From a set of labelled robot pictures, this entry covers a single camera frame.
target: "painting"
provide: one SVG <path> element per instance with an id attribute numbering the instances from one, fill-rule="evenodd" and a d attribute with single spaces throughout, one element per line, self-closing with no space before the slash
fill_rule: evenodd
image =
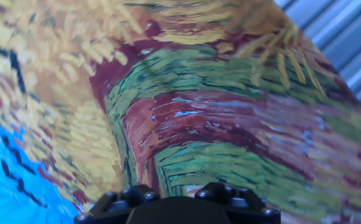
<path id="1" fill-rule="evenodd" d="M 0 0 L 0 224 L 209 182 L 361 224 L 361 103 L 273 0 Z"/>

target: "painted canvas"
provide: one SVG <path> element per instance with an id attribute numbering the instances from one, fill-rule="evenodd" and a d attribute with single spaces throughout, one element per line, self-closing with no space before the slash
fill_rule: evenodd
<path id="1" fill-rule="evenodd" d="M 0 0 L 0 224 L 209 182 L 361 224 L 361 104 L 273 0 Z"/>

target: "green brushstroke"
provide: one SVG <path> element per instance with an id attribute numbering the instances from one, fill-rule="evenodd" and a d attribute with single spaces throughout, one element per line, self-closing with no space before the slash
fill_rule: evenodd
<path id="1" fill-rule="evenodd" d="M 254 189 L 280 209 L 313 221 L 342 210 L 342 198 L 333 192 L 230 143 L 188 142 L 168 147 L 154 160 L 161 189 L 168 196 L 185 195 L 188 185 L 221 179 L 228 185 Z"/>
<path id="2" fill-rule="evenodd" d="M 324 121 L 331 127 L 332 131 L 361 145 L 361 116 L 353 113 L 349 118 L 325 116 Z"/>

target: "impasto brushstroke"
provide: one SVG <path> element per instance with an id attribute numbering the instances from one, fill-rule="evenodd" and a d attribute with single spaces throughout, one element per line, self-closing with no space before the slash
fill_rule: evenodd
<path id="1" fill-rule="evenodd" d="M 0 0 L 0 224 L 213 181 L 361 224 L 361 104 L 273 0 Z"/>

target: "yellow brushstroke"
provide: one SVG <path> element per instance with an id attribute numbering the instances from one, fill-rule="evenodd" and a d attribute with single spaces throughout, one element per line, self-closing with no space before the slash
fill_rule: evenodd
<path id="1" fill-rule="evenodd" d="M 251 54 L 255 52 L 258 47 L 265 46 L 265 43 L 272 39 L 274 34 L 264 35 L 253 42 L 249 43 L 248 45 L 244 46 L 237 54 L 237 57 L 249 57 Z"/>
<path id="2" fill-rule="evenodd" d="M 213 9 L 217 9 L 223 6 L 223 3 L 220 1 L 211 2 L 209 4 L 203 4 L 195 7 L 172 7 L 160 11 L 160 14 L 163 16 L 184 16 L 184 15 L 193 15 L 204 12 L 209 12 Z"/>
<path id="3" fill-rule="evenodd" d="M 154 37 L 154 39 L 158 41 L 175 42 L 185 45 L 204 44 L 224 38 L 226 38 L 226 36 L 223 30 L 204 31 L 195 35 L 187 35 L 182 32 L 166 32 L 164 36 Z"/>
<path id="4" fill-rule="evenodd" d="M 136 19 L 131 15 L 131 13 L 127 10 L 127 8 L 121 4 L 116 5 L 117 10 L 122 13 L 127 20 L 129 21 L 130 26 L 138 33 L 142 34 L 143 29 L 139 25 L 139 23 L 136 21 Z"/>
<path id="5" fill-rule="evenodd" d="M 75 71 L 75 69 L 69 63 L 65 63 L 63 68 L 66 70 L 68 77 L 70 77 L 72 82 L 78 81 L 80 77 L 77 75 L 77 71 Z"/>
<path id="6" fill-rule="evenodd" d="M 128 63 L 128 58 L 119 50 L 115 52 L 115 57 L 122 65 L 126 65 Z"/>
<path id="7" fill-rule="evenodd" d="M 281 83 L 284 85 L 284 87 L 286 87 L 286 89 L 290 89 L 291 85 L 288 80 L 286 66 L 284 65 L 284 56 L 281 52 L 278 52 L 278 67 L 281 74 L 280 76 Z"/>
<path id="8" fill-rule="evenodd" d="M 305 75 L 302 72 L 301 67 L 299 66 L 299 63 L 297 62 L 297 59 L 295 58 L 295 56 L 291 50 L 286 49 L 285 51 L 286 51 L 286 54 L 287 54 L 288 58 L 290 59 L 292 65 L 295 68 L 295 72 L 297 73 L 299 82 L 305 85 L 306 84 Z"/>
<path id="9" fill-rule="evenodd" d="M 306 58 L 305 58 L 305 56 L 304 56 L 304 54 L 303 54 L 302 49 L 299 49 L 299 51 L 301 52 L 302 62 L 303 62 L 303 64 L 304 64 L 304 66 L 305 66 L 305 69 L 306 69 L 306 71 L 307 71 L 307 73 L 308 73 L 308 75 L 309 75 L 309 78 L 311 79 L 313 85 L 314 85 L 323 95 L 326 95 L 326 93 L 324 93 L 324 90 L 323 90 L 322 86 L 320 85 L 319 81 L 318 81 L 317 78 L 313 75 L 312 70 L 309 68 L 309 65 L 308 65 L 308 63 L 307 63 L 307 61 L 306 61 Z"/>

